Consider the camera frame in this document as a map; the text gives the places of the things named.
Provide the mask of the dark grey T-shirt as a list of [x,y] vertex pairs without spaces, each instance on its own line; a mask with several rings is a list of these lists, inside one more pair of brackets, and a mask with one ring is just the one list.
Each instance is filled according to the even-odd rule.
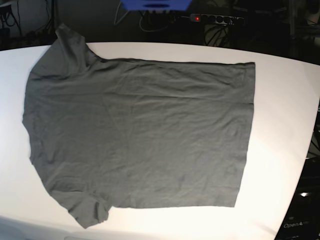
[[61,25],[28,76],[23,125],[48,194],[83,227],[115,208],[236,203],[256,66],[104,59]]

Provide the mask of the black power strip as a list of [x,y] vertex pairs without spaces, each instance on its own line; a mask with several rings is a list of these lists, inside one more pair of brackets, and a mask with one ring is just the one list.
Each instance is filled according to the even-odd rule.
[[203,24],[216,24],[225,26],[244,26],[246,21],[243,17],[214,14],[195,14],[187,17],[191,22]]

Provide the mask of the blue box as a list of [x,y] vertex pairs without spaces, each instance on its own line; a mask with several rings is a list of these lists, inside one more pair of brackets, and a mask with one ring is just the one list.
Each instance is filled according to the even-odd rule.
[[192,0],[121,0],[120,2],[129,11],[185,11]]

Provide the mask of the black OpenArm case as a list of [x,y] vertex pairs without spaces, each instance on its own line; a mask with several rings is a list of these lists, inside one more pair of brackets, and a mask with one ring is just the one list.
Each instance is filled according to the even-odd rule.
[[320,238],[320,159],[305,160],[297,187],[276,240]]

